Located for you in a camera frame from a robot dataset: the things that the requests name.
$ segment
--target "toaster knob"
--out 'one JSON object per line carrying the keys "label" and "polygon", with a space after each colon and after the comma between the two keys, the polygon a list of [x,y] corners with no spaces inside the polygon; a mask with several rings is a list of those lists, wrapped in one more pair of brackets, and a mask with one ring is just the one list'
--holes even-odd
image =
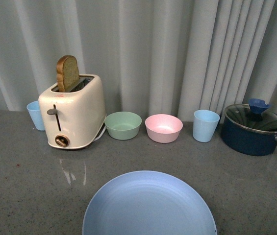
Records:
{"label": "toaster knob", "polygon": [[59,145],[60,147],[63,147],[63,148],[67,147],[70,144],[69,138],[67,138],[64,135],[57,135],[55,137],[55,142],[57,145]]}

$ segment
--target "pot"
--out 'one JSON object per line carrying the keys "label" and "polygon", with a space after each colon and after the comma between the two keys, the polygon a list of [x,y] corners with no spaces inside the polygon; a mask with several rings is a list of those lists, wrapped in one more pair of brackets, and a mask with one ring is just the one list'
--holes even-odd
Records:
{"label": "pot", "polygon": [[225,109],[221,138],[230,148],[253,156],[265,156],[277,146],[277,114],[270,104],[250,99],[249,104],[233,104]]}

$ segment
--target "toaster cord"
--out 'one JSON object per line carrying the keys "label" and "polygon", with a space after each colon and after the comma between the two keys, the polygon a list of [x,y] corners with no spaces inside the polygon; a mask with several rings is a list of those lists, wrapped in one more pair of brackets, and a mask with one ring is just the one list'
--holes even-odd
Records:
{"label": "toaster cord", "polygon": [[96,137],[96,138],[93,140],[93,142],[99,140],[99,139],[101,138],[101,136],[104,134],[105,130],[106,130],[106,126],[104,125],[104,128],[102,129],[100,135],[99,135],[98,137]]}

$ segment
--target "blue plate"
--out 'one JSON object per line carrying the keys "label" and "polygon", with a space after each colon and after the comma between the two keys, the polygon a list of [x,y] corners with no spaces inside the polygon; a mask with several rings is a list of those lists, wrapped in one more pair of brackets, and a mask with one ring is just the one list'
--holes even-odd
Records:
{"label": "blue plate", "polygon": [[182,180],[156,171],[120,175],[98,190],[83,235],[216,235],[202,197]]}

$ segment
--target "pot lid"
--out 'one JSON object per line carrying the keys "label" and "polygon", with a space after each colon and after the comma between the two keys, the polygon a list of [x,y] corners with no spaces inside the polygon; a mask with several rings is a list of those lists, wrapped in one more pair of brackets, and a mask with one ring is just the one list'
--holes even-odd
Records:
{"label": "pot lid", "polygon": [[269,107],[270,105],[266,105],[263,100],[250,99],[249,104],[228,106],[225,109],[225,116],[241,128],[262,134],[273,134],[277,133],[277,114],[266,110]]}

